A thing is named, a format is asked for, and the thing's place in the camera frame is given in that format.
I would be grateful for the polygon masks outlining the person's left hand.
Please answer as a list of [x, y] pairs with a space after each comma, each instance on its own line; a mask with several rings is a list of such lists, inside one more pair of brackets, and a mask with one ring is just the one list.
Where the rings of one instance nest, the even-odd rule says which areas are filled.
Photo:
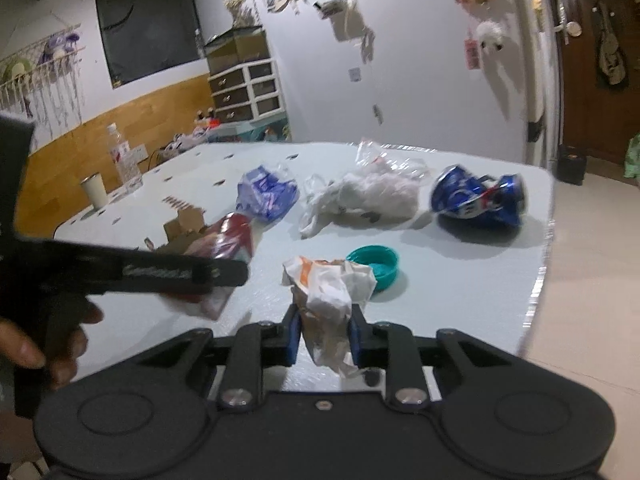
[[59, 389], [68, 385], [77, 374], [77, 360], [87, 351], [88, 337], [82, 324], [98, 324], [103, 312], [86, 297], [76, 297], [85, 316], [64, 342], [64, 351], [55, 358], [47, 358], [40, 348], [20, 328], [9, 320], [1, 320], [1, 356], [26, 370], [47, 370], [50, 387]]

